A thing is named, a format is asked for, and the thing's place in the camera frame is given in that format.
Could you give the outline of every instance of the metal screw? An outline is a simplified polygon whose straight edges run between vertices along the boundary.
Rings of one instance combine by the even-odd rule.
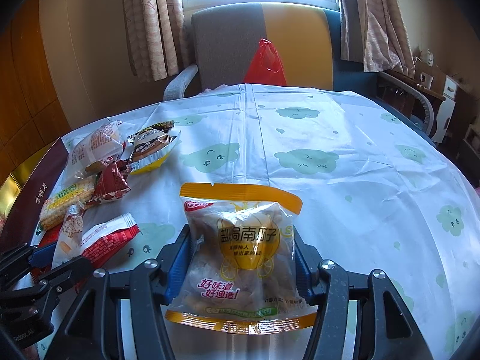
[[[105,272],[105,269],[103,268],[98,268],[93,271],[94,278],[102,278],[105,275],[106,275],[106,272]]]
[[[334,269],[335,263],[331,259],[324,259],[321,262],[323,269]]]
[[[152,268],[157,268],[158,262],[156,259],[148,259],[143,263],[145,268],[152,269]]]
[[[381,269],[374,269],[373,270],[373,276],[375,276],[377,279],[385,279],[385,272],[382,271]]]

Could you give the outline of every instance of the white drawer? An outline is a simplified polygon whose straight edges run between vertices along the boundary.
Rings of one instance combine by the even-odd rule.
[[[457,83],[447,76],[445,79],[445,88],[443,89],[443,95],[454,99],[455,93],[457,93]]]
[[[438,109],[437,114],[437,132],[431,138],[436,143],[441,143],[447,132],[448,124],[450,123],[450,118],[453,114],[453,109],[455,108],[455,102],[445,97],[445,101],[442,102],[440,108]]]

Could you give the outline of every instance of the red plastic bag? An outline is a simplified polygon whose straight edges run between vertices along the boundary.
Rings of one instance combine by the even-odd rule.
[[[272,42],[261,39],[243,79],[244,84],[287,86],[282,60]]]

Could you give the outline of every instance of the chair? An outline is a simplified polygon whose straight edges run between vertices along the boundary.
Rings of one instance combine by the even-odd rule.
[[[277,48],[287,85],[329,91],[354,91],[374,100],[416,131],[429,143],[434,112],[420,92],[400,80],[379,73],[425,109],[424,131],[376,96],[377,74],[365,73],[363,65],[340,59],[340,13],[284,3],[242,3],[213,7],[191,17],[197,64],[192,64],[169,83],[164,100],[183,98],[197,72],[202,90],[242,82],[261,38]]]

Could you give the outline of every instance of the wooden door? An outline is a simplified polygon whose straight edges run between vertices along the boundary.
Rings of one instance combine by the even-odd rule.
[[[70,131],[50,77],[38,4],[25,0],[0,34],[0,186],[28,157]]]

